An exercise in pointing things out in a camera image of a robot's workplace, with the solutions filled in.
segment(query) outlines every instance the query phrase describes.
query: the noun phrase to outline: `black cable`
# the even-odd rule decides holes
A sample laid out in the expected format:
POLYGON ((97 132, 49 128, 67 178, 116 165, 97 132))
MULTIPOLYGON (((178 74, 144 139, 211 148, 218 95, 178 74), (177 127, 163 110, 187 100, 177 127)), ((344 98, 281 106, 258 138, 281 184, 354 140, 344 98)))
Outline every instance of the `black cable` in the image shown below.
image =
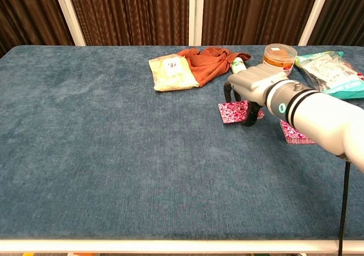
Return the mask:
POLYGON ((349 175, 350 175, 350 162, 347 161, 345 163, 344 191, 342 192, 342 205, 341 205, 341 218, 340 218, 340 233, 339 233, 339 251, 338 251, 338 256, 342 256, 342 239, 344 237, 344 224, 345 224, 345 216, 346 216, 346 203, 348 202, 349 175))

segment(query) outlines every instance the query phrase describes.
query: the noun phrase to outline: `pink floral napkin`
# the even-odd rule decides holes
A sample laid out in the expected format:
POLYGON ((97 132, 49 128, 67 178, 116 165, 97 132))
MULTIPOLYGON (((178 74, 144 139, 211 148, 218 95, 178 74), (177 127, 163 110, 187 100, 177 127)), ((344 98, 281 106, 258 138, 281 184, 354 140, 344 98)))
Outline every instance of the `pink floral napkin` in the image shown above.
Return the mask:
POLYGON ((280 120, 280 127, 282 128, 284 138, 290 144, 314 144, 305 134, 298 132, 295 128, 287 122, 280 120))
MULTIPOLYGON (((246 110, 248 109, 248 101, 234 101, 219 104, 221 118, 223 123, 234 123, 246 120, 246 110)), ((264 113, 260 110, 258 119, 264 117, 264 113)))

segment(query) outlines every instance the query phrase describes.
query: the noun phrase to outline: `white table edge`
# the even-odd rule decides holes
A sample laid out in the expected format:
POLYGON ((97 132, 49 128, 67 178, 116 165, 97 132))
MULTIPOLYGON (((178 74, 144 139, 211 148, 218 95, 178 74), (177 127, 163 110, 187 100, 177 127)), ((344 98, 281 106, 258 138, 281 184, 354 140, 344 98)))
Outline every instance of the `white table edge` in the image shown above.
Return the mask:
MULTIPOLYGON (((336 240, 0 240, 0 253, 336 253, 336 240)), ((363 241, 344 241, 344 253, 363 253, 363 241)))

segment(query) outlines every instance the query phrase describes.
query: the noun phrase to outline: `jar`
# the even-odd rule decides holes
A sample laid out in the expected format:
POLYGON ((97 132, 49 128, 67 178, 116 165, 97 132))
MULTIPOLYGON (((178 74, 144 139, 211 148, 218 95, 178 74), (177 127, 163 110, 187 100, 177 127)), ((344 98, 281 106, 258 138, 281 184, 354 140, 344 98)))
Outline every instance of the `jar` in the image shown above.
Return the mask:
POLYGON ((285 71, 288 76, 293 68, 297 51, 285 44, 269 44, 264 50, 263 64, 273 65, 285 71))

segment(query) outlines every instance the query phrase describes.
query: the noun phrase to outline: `yellow package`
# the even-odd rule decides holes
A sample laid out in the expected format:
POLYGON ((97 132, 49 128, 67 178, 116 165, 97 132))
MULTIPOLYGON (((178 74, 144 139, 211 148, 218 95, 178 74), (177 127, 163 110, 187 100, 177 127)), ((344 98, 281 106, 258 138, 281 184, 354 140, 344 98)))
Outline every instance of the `yellow package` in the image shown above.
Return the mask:
POLYGON ((149 60, 149 66, 153 73, 156 91, 182 90, 200 86, 189 69, 185 57, 177 54, 162 56, 149 60))

